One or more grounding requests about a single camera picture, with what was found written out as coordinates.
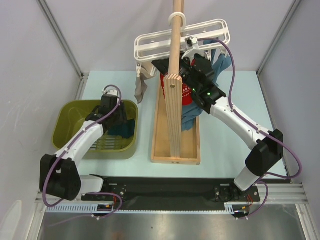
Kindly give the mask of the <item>red santa christmas sock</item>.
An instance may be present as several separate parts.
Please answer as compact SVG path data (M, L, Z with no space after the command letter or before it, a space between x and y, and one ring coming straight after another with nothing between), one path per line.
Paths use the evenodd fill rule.
M162 94L163 94L163 97L165 98L165 85L164 85L164 78L165 76L160 73L160 85L161 85L161 89L162 89Z

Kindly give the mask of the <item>white plastic clip hanger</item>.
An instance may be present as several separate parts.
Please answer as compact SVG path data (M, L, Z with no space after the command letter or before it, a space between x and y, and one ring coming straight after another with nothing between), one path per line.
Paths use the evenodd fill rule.
M230 31L227 22L223 19L214 19L192 25L187 25L186 16L181 14L185 23L181 27L180 50L185 53L187 50L185 39L196 37L199 48L203 51L203 57L211 58L211 50L223 49L221 43L204 44L206 39L219 39L225 45L231 41ZM172 14L168 18L171 24ZM172 30L158 31L138 36L134 41L134 58L137 63L152 62L153 60L167 59L170 57Z

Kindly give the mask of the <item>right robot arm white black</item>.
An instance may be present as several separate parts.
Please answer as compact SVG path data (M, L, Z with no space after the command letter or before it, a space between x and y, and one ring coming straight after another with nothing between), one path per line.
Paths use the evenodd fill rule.
M231 196L242 201L249 188L257 183L283 157L284 136L280 130L270 131L254 122L239 110L215 83L219 73L217 64L195 55L193 60L180 60L179 75L190 88L192 103L183 107L183 122L191 121L193 113L203 112L217 118L236 133L250 149L245 166L234 179Z

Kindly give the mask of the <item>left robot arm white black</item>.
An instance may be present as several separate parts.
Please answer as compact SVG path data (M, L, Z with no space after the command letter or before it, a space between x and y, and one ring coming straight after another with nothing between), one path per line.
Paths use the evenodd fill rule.
M79 194L92 193L105 200L110 187L101 177L80 175L78 166L93 144L114 126L126 121L122 95L116 89L105 92L92 112L85 118L80 130L55 154L45 154L40 160L40 183L42 199L51 206L46 195L60 200L74 200Z

